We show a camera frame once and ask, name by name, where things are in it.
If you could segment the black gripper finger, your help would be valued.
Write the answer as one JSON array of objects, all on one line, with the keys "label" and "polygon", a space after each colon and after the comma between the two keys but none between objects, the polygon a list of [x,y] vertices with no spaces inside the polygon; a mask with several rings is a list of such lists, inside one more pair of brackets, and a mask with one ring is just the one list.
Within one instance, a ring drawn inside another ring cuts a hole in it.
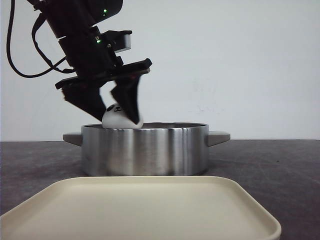
[{"label": "black gripper finger", "polygon": [[85,83],[62,87],[64,99],[99,121],[102,121],[106,106],[100,95],[100,88]]},{"label": "black gripper finger", "polygon": [[115,87],[111,90],[112,97],[120,105],[125,115],[134,124],[140,122],[138,107],[138,85],[140,75],[130,75],[115,80]]}]

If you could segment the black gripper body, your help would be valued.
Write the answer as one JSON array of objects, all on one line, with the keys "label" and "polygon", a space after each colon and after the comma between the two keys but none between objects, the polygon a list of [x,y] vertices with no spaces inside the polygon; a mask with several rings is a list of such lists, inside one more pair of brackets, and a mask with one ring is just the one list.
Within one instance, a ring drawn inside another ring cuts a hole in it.
[{"label": "black gripper body", "polygon": [[91,27],[87,33],[65,36],[58,41],[68,64],[73,67],[77,76],[57,82],[56,89],[76,82],[102,86],[105,82],[143,75],[150,71],[152,62],[149,58],[124,64],[120,56],[107,48],[102,34],[97,27]]}]

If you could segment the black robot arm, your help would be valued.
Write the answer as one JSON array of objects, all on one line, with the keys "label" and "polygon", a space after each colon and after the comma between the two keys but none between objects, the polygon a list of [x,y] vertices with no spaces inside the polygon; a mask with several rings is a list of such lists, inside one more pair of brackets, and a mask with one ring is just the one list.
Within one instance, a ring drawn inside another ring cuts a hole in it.
[{"label": "black robot arm", "polygon": [[58,39],[68,64],[76,76],[63,79],[55,87],[64,99],[98,120],[106,106],[100,88],[115,82],[111,95],[133,122],[140,121],[138,84],[150,71],[152,62],[145,59],[124,64],[119,52],[131,47],[131,31],[100,32],[97,24],[118,14],[121,0],[34,0],[40,11],[37,24],[47,22]]}]

